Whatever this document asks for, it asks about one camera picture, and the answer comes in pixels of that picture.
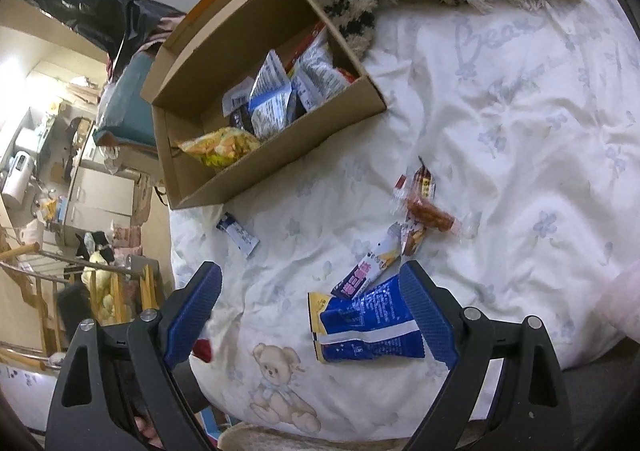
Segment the cabinet door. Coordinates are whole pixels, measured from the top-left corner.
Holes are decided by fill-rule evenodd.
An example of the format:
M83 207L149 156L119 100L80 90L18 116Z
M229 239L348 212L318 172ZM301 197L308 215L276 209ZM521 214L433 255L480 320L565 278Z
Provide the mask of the cabinet door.
M111 228L111 221L122 226L129 226L131 218L116 213L87 207L75 202L69 202L69 211L65 224L82 231L105 231Z
M78 168L71 200L120 215L133 213L135 183L108 173Z

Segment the black plastic bag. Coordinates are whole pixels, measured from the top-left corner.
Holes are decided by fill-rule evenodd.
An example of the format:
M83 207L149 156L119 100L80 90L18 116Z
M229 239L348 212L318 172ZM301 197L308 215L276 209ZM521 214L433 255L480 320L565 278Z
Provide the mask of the black plastic bag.
M184 13L153 0L25 0L104 50L117 80L161 18Z

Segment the bed sheet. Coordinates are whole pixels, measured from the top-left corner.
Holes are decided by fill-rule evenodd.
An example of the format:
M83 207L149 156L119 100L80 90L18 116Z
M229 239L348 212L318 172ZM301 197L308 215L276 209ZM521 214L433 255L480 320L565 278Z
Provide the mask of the bed sheet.
M481 215L477 237L431 233L416 259L492 319L541 317L564 368L620 338L593 306L638 257L640 236L639 49L615 0L388 10L364 65L387 112L225 205L260 238L248 260L215 229L219 206L170 216L177 286L205 259L223 271L205 330L214 358L191 358L208 399L241 420L335 441L410 436L447 375L429 352L320 364L308 323L307 292L329 293L394 222L392 187L416 154L438 205ZM275 385L258 364L266 347L285 370ZM498 373L492 363L474 417L486 415ZM256 395L286 413L265 414Z

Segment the blue snack bag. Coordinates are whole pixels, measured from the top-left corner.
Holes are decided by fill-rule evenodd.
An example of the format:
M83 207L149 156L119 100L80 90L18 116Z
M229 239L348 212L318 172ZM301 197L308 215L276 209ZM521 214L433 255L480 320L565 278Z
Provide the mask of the blue snack bag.
M424 357L422 335L400 295L397 275L356 299L310 292L308 305L316 358L322 363Z

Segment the metal screw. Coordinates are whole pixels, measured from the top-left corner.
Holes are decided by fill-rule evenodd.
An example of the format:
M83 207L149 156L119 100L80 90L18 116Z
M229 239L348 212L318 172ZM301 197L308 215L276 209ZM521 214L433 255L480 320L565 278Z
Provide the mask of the metal screw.
M482 313L473 306L465 308L464 314L469 321L478 321L482 316Z
M89 332L95 326L95 321L91 318L83 319L80 322L80 330L82 332Z
M542 321L539 317L529 316L527 317L527 323L531 328L535 330L537 330L538 328L542 328Z
M149 323L158 317L158 311L153 308L147 308L140 313L140 319Z

